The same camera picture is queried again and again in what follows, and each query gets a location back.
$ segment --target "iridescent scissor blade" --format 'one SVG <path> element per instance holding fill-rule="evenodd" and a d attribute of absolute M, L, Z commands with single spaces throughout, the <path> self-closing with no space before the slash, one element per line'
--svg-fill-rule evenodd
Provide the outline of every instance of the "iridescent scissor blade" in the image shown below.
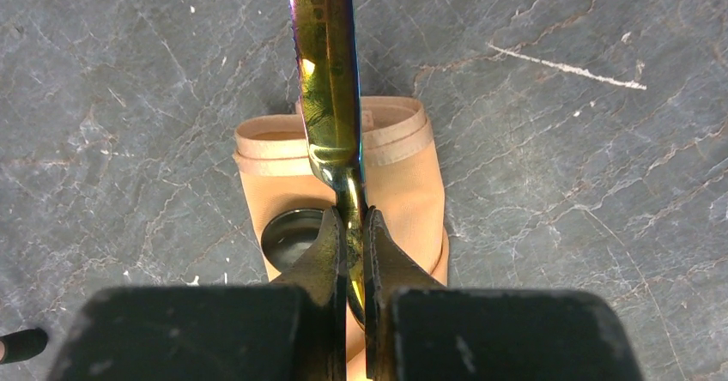
<path fill-rule="evenodd" d="M 313 174 L 337 196 L 346 226 L 349 307 L 364 324 L 362 225 L 367 212 L 352 0 L 290 0 L 301 110 Z"/>

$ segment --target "beige fabric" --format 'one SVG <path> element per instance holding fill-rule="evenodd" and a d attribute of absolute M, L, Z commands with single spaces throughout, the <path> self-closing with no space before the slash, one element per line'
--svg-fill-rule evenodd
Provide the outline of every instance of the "beige fabric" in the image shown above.
<path fill-rule="evenodd" d="M 361 108 L 367 201 L 382 211 L 407 255 L 447 284 L 445 192 L 423 105 L 411 98 L 362 97 Z M 300 115 L 250 119 L 235 131 L 235 140 L 234 158 L 258 242 L 281 212 L 334 203 L 333 191 L 312 175 Z M 269 280 L 280 275 L 264 262 Z M 366 379 L 364 334 L 351 312 L 346 325 L 348 379 Z"/>

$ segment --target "gray marble surface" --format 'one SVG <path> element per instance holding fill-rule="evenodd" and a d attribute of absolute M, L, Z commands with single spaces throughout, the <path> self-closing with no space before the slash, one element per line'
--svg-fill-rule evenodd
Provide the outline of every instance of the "gray marble surface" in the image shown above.
<path fill-rule="evenodd" d="M 728 379 L 728 0 L 355 0 L 431 114 L 453 286 L 605 297 L 649 380 Z M 0 331 L 264 280 L 233 130 L 297 96 L 286 0 L 0 0 Z"/>

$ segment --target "scissor blade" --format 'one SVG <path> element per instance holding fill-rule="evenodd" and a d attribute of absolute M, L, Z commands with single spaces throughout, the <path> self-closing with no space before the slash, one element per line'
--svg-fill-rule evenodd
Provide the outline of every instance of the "scissor blade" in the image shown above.
<path fill-rule="evenodd" d="M 290 0 L 314 174 L 338 190 L 333 172 L 361 164 L 361 106 L 351 0 Z"/>

